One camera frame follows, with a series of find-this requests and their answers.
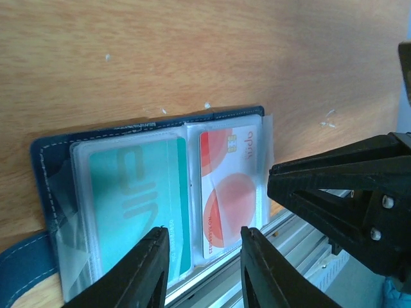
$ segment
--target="blue fabric strap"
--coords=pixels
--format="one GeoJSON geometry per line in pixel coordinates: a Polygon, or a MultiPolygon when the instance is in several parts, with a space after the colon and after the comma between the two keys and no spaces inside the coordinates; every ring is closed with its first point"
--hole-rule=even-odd
{"type": "Polygon", "coordinates": [[[24,292],[56,272],[47,231],[5,250],[0,254],[0,308],[10,308],[24,292]]]}

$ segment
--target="wood grain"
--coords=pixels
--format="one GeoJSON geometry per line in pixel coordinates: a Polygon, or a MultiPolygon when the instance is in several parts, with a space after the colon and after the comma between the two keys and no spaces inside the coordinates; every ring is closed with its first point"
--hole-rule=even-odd
{"type": "MultiPolygon", "coordinates": [[[[277,162],[394,130],[408,8],[0,0],[0,249],[44,228],[28,152],[37,137],[159,118],[162,109],[184,115],[206,102],[272,112],[277,162]],[[332,109],[335,128],[321,126],[332,109]]],[[[59,292],[50,281],[30,291],[33,303],[59,292]]]]}

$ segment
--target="table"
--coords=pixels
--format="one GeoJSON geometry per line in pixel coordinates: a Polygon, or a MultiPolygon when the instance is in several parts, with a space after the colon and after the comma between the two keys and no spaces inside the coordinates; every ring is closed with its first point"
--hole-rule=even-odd
{"type": "MultiPolygon", "coordinates": [[[[45,227],[37,137],[263,105],[283,162],[395,130],[409,4],[0,1],[0,252],[45,227]]],[[[24,305],[62,305],[58,275],[24,305]]]]}

